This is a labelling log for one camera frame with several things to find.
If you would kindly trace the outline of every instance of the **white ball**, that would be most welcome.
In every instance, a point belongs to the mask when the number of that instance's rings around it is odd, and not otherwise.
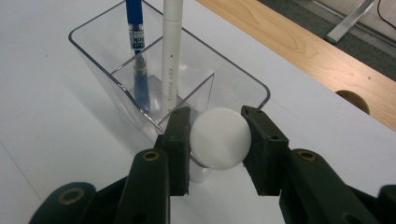
[[[192,155],[209,168],[223,170],[234,167],[246,157],[250,143],[248,123],[228,108],[207,110],[191,126]]]

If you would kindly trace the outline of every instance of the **clear plastic container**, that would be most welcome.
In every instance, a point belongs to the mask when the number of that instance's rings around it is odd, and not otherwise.
[[[163,133],[168,115],[162,106],[163,15],[143,2],[150,111],[134,98],[134,63],[139,55],[130,48],[126,6],[122,2],[69,35],[114,105],[152,143]],[[191,108],[191,122],[213,107],[238,113],[242,105],[261,109],[270,98],[259,80],[183,29],[181,37],[177,106]]]

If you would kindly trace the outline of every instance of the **wooden board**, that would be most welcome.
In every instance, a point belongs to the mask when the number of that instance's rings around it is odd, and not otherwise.
[[[332,91],[357,93],[396,131],[396,82],[256,0],[197,0]]]

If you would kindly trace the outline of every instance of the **white table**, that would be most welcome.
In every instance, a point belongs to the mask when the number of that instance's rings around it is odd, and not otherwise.
[[[151,147],[120,115],[68,33],[119,1],[0,3],[0,223],[26,223],[73,181],[97,189]],[[162,10],[161,0],[148,0]],[[376,195],[396,183],[396,134],[193,0],[183,25],[265,83],[263,110],[291,148],[322,155],[344,181]],[[277,197],[256,195],[242,164],[172,198],[172,223],[283,223]]]

